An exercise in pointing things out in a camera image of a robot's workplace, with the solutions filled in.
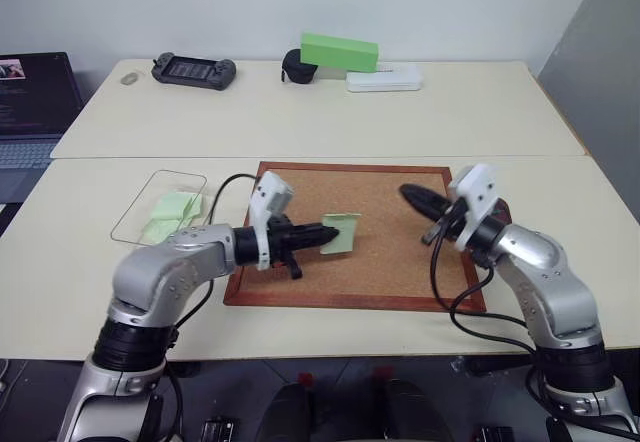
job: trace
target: laptop screen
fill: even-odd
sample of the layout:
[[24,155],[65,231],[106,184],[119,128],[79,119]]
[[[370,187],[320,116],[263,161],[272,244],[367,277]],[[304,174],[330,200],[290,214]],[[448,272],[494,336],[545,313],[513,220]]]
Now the laptop screen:
[[60,136],[81,109],[67,54],[0,55],[0,138]]

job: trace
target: small round object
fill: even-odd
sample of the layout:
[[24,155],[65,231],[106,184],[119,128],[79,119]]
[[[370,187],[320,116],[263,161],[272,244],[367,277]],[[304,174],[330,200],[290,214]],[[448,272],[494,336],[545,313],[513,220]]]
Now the small round object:
[[138,81],[138,74],[136,72],[129,72],[127,75],[120,79],[122,85],[132,85]]

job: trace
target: black game controller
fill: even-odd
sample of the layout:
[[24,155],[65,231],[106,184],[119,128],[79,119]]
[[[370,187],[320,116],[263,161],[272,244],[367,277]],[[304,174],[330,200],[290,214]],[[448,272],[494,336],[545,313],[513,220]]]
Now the black game controller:
[[151,75],[163,84],[224,90],[236,76],[236,64],[229,59],[192,59],[165,52],[153,61]]

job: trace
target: white table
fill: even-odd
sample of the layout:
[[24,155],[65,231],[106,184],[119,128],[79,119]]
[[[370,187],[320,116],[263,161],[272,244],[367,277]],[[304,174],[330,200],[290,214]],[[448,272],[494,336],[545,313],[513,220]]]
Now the white table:
[[[318,159],[300,159],[318,161]],[[149,175],[206,175],[209,190],[259,159],[56,160],[0,238],[0,357],[82,359],[105,320],[111,276],[131,246],[109,233]],[[445,165],[488,162],[514,220],[555,237],[593,291],[608,347],[640,345],[640,228],[596,164],[577,157],[329,159],[336,163]],[[225,191],[217,221],[241,225],[248,181]],[[492,353],[509,346],[476,339],[442,313],[227,307],[219,279],[212,300],[181,330],[174,359]],[[203,290],[194,294],[197,301]],[[484,296],[489,310],[518,315],[506,284]],[[467,321],[526,340],[522,329]]]
[[[53,157],[584,154],[522,62],[421,63],[420,91],[358,94],[344,80],[283,84],[280,62],[237,64],[216,92],[161,84],[150,60],[121,61]],[[140,79],[122,85],[130,72]]]

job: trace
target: transparent plastic tray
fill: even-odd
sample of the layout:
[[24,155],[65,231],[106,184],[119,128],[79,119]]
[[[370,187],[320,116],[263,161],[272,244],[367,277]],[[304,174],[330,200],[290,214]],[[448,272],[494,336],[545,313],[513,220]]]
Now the transparent plastic tray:
[[[211,198],[203,193],[207,178],[203,175],[157,170],[144,184],[126,212],[120,217],[111,231],[111,239],[136,245],[152,245],[146,240],[145,228],[151,222],[151,215],[158,201],[172,192],[189,192],[202,196],[200,215],[193,218],[189,225],[202,225]],[[180,220],[182,227],[185,220]]]

